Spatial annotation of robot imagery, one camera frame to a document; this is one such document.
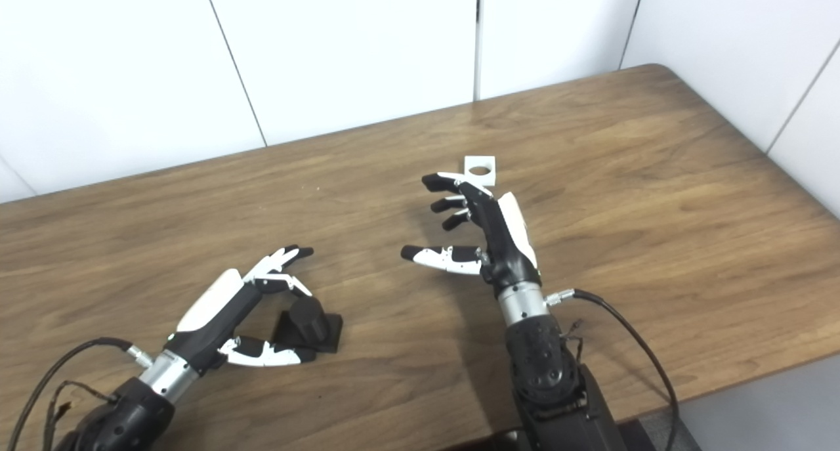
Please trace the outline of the black and white left hand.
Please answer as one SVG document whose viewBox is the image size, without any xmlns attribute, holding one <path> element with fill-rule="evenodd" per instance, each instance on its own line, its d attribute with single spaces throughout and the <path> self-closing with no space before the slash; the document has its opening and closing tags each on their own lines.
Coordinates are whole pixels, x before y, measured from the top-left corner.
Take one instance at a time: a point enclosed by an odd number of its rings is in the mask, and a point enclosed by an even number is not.
<svg viewBox="0 0 840 451">
<path fill-rule="evenodd" d="M 165 351 L 183 359 L 199 376 L 223 364 L 265 368 L 315 361 L 316 353 L 306 347 L 234 334 L 265 295 L 312 296 L 298 278 L 285 272 L 296 260 L 312 254 L 311 247 L 290 245 L 263 257 L 247 274 L 236 268 L 224 271 L 181 317 Z"/>
</svg>

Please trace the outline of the black and white right hand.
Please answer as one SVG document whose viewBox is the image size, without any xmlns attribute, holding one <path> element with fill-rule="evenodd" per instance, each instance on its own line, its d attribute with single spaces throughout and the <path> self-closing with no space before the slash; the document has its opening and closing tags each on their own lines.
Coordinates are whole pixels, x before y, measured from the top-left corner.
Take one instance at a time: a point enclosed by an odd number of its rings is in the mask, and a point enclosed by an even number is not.
<svg viewBox="0 0 840 451">
<path fill-rule="evenodd" d="M 435 213 L 453 210 L 443 229 L 450 232 L 464 223 L 474 223 L 483 231 L 486 247 L 405 245 L 403 259 L 445 272 L 480 276 L 496 295 L 522 282 L 542 284 L 527 224 L 513 193 L 495 197 L 475 178 L 447 172 L 425 175 L 422 183 L 430 192 L 450 192 L 430 205 Z"/>
</svg>

